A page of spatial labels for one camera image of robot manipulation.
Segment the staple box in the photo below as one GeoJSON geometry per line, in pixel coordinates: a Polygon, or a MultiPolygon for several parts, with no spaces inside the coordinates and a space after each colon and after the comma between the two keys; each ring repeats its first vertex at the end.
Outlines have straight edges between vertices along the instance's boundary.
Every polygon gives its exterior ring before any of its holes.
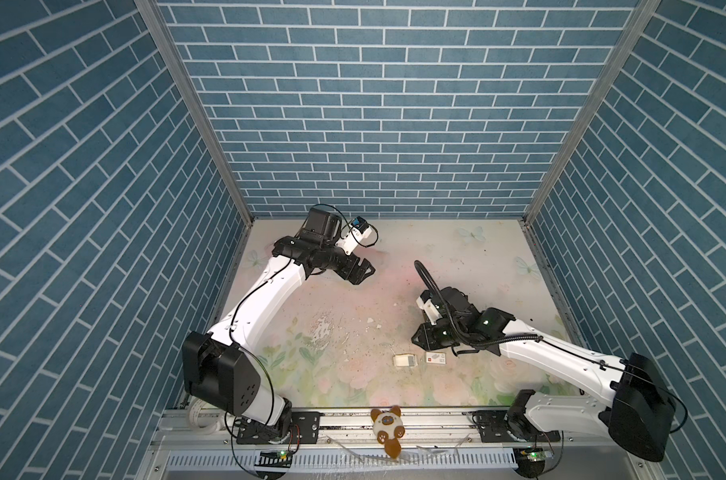
{"type": "Polygon", "coordinates": [[[426,352],[425,362],[430,365],[446,365],[446,354],[441,352],[426,352]]]}

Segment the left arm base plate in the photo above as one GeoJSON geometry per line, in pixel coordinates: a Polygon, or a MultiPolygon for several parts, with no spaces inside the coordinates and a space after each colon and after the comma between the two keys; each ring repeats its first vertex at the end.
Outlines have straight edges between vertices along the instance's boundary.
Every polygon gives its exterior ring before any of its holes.
{"type": "Polygon", "coordinates": [[[286,444],[288,438],[293,436],[293,443],[299,442],[301,446],[313,445],[317,443],[321,417],[319,411],[294,411],[291,413],[286,433],[280,433],[274,428],[250,419],[239,420],[236,423],[236,443],[238,445],[286,444]]]}

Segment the staple box tray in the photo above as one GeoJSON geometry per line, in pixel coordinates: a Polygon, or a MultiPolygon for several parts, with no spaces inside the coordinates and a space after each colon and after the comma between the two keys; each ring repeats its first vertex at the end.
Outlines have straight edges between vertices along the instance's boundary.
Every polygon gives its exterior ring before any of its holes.
{"type": "Polygon", "coordinates": [[[396,354],[393,356],[393,365],[396,368],[414,368],[418,365],[414,354],[396,354]]]}

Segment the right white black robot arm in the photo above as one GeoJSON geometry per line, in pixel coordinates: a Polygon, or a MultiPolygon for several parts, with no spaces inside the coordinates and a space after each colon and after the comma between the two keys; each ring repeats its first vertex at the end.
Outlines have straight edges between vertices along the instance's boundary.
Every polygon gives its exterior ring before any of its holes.
{"type": "Polygon", "coordinates": [[[505,415],[511,436],[534,441],[551,432],[611,439],[650,462],[665,457],[682,400],[664,384],[656,363],[637,353],[623,359],[546,334],[497,308],[478,310],[461,291],[424,290],[416,300],[424,321],[412,337],[426,352],[490,352],[520,361],[578,388],[576,396],[518,392],[505,415]]]}

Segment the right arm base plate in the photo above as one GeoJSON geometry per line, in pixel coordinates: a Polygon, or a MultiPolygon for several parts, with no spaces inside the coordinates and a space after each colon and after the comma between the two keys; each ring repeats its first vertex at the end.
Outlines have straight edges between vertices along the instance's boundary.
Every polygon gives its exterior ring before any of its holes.
{"type": "Polygon", "coordinates": [[[522,413],[484,409],[469,413],[483,443],[517,442],[555,444],[561,440],[558,431],[538,430],[522,413]]]}

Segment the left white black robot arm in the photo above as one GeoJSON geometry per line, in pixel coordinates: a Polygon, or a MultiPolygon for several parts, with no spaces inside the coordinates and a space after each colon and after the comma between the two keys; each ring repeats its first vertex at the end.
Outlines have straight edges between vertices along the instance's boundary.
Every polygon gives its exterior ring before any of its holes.
{"type": "Polygon", "coordinates": [[[292,407],[280,396],[254,352],[288,298],[313,274],[333,272],[358,285],[375,272],[356,255],[378,241],[375,226],[347,219],[327,204],[310,208],[299,230],[278,239],[262,274],[244,297],[206,332],[191,332],[182,349],[187,394],[224,413],[251,421],[283,437],[292,407]]]}

